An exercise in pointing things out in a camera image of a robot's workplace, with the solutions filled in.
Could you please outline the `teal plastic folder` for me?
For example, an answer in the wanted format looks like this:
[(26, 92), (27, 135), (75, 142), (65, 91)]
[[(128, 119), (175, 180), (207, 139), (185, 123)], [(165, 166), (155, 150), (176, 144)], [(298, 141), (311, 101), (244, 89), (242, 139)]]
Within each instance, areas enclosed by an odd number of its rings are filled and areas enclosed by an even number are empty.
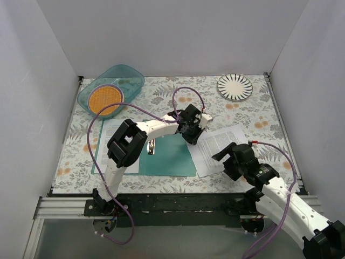
[[(121, 125), (122, 120), (102, 121), (95, 159), (100, 170), (105, 174), (108, 163), (107, 143)], [(147, 144), (138, 160), (125, 171), (130, 176), (182, 176), (196, 175), (196, 168), (185, 140), (180, 134), (165, 135), (155, 140), (155, 154), (148, 155)]]

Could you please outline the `metal folder clip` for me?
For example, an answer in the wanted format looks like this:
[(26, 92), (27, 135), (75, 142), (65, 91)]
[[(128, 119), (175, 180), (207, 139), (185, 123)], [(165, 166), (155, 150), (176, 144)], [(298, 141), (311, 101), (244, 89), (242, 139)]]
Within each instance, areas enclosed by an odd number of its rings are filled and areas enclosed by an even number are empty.
[(155, 154), (155, 139), (151, 139), (147, 143), (147, 153), (148, 155)]

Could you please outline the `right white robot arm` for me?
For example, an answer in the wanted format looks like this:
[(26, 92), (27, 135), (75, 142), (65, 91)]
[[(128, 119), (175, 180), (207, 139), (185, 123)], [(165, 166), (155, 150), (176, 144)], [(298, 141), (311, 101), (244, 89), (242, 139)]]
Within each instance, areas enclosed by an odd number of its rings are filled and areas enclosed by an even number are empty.
[(245, 193), (244, 209), (267, 216), (276, 225), (272, 234), (283, 230), (305, 258), (344, 258), (344, 224), (319, 214), (297, 194), (296, 182), (288, 186), (272, 166), (260, 163), (253, 144), (232, 142), (212, 156), (217, 161), (225, 159), (224, 173), (232, 180), (244, 177), (252, 185)]

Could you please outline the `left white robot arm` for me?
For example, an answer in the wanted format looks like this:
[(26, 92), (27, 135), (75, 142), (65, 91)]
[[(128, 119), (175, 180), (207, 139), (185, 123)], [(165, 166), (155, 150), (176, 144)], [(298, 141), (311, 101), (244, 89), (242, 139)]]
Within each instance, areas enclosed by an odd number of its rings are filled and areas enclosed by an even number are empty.
[(146, 143), (166, 135), (181, 134), (187, 143), (195, 145), (211, 121), (211, 115), (200, 111), (194, 105), (155, 117), (153, 120), (124, 120), (107, 143), (108, 160), (104, 172), (96, 164), (95, 157), (91, 156), (102, 179), (101, 186), (92, 192), (97, 211), (108, 216), (116, 206), (122, 206), (115, 201), (122, 177), (127, 168), (139, 159)]

